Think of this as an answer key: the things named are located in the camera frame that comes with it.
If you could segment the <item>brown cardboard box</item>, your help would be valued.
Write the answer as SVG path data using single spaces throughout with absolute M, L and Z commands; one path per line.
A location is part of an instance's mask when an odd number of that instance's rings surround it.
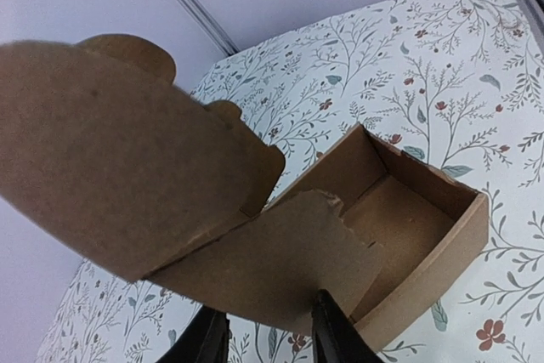
M 488 241 L 487 197 L 351 127 L 278 197 L 286 160 L 229 101 L 173 85 L 142 38 L 1 47 L 1 195 L 126 281 L 373 349 L 398 337 Z

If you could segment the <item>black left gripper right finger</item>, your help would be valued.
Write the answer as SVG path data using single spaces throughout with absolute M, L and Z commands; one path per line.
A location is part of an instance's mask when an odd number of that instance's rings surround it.
M 382 363 L 327 290 L 319 290 L 311 311 L 314 362 Z

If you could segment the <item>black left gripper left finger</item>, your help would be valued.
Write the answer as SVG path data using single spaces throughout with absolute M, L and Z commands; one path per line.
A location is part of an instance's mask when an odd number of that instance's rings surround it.
M 223 363 L 229 355 L 230 321 L 224 312 L 201 307 L 159 363 Z

